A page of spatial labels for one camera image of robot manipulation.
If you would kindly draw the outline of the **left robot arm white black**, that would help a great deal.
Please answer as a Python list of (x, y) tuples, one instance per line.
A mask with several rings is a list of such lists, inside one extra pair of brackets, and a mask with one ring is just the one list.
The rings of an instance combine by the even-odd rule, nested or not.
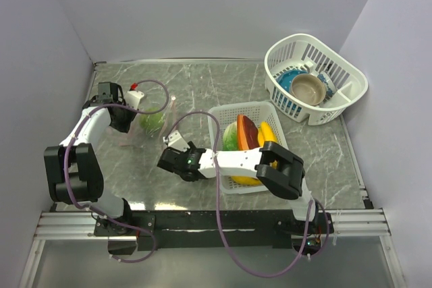
[(108, 217), (110, 227), (118, 235), (127, 235), (134, 227), (132, 211), (126, 200), (104, 188), (104, 178), (95, 155), (100, 137), (107, 127), (128, 133), (136, 113), (121, 107), (107, 107), (90, 112), (104, 104), (137, 109), (145, 94), (130, 89), (123, 92), (114, 82), (101, 82), (98, 92), (84, 103), (79, 122), (69, 136), (57, 146), (44, 151), (49, 195), (54, 202), (72, 205), (65, 175), (68, 175), (75, 200), (91, 206)]

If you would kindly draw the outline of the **fake green lettuce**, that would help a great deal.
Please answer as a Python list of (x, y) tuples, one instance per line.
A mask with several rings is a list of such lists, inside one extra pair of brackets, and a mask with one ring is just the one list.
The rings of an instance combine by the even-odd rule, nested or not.
[(237, 138), (237, 123), (229, 124), (222, 136), (222, 150), (223, 151), (237, 151), (238, 138)]

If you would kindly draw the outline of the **clear zip bag pink slider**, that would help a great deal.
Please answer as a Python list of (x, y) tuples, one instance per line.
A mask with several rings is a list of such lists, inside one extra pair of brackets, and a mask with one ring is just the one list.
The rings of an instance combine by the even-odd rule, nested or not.
[(167, 108), (152, 115), (137, 114), (128, 133), (120, 133), (112, 128), (105, 135), (118, 146), (143, 147), (148, 140), (160, 140), (168, 128), (169, 116), (176, 116), (177, 97), (171, 95)]

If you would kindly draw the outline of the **fake green apple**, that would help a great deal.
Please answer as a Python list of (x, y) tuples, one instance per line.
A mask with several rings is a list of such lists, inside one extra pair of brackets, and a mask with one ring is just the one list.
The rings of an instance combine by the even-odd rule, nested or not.
[(164, 112), (160, 111), (158, 113), (150, 115), (140, 115), (138, 124), (140, 128), (148, 135), (151, 135), (159, 131), (165, 123)]

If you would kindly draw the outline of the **fake yellow banana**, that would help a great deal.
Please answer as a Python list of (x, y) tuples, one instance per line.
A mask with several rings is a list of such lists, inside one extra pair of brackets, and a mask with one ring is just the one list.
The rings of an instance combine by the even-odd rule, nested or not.
[(261, 166), (261, 164), (241, 163), (238, 166), (223, 167), (223, 170), (233, 181), (240, 185), (258, 186), (263, 185), (263, 183), (256, 177), (252, 177), (257, 174), (258, 166)]

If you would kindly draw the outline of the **fake yellow mango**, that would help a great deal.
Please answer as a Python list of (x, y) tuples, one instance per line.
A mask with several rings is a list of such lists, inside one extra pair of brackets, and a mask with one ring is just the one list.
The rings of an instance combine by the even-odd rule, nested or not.
[(265, 142), (278, 143), (276, 135), (266, 121), (261, 122), (258, 128), (257, 139), (260, 147), (263, 147)]

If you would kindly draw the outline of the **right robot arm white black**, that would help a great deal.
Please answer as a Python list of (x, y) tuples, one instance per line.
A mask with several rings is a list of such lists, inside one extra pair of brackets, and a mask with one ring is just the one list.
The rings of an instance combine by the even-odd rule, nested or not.
[(185, 150), (168, 146), (157, 166), (184, 181), (214, 177), (251, 177), (259, 180), (274, 196), (288, 201), (298, 230), (312, 234), (319, 228), (318, 204), (305, 180), (304, 161), (275, 142), (251, 150), (217, 151), (197, 148), (192, 142)]

